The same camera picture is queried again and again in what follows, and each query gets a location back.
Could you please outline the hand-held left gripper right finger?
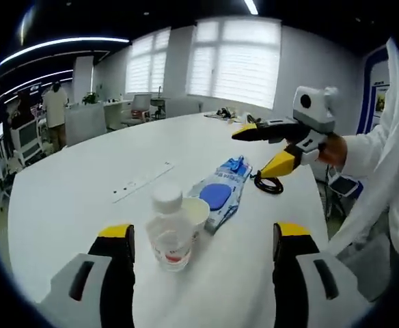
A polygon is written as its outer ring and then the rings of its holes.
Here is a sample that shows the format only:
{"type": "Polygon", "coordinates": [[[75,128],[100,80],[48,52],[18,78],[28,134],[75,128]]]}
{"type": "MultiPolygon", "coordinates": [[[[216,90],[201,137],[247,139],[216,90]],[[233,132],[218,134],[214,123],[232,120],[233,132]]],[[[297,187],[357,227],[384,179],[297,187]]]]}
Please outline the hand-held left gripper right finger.
{"type": "Polygon", "coordinates": [[[357,278],[296,223],[273,226],[275,327],[351,327],[370,308],[357,278]]]}

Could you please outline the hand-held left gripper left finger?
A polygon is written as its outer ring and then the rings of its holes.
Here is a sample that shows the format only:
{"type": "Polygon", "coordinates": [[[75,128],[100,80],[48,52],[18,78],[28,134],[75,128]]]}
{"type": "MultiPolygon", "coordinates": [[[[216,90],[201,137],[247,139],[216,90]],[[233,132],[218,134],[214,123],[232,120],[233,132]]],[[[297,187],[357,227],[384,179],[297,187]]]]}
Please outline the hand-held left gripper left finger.
{"type": "Polygon", "coordinates": [[[133,327],[134,263],[134,225],[105,228],[52,277],[40,311],[54,327],[133,327]]]}

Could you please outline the person's right hand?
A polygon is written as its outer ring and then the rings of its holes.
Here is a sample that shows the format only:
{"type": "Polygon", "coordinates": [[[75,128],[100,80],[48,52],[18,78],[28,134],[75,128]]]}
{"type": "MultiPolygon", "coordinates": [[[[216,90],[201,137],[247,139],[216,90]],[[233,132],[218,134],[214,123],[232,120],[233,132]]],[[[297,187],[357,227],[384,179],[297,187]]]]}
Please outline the person's right hand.
{"type": "Polygon", "coordinates": [[[348,148],[346,140],[342,136],[330,134],[327,136],[318,160],[334,167],[342,167],[345,164],[348,148]]]}

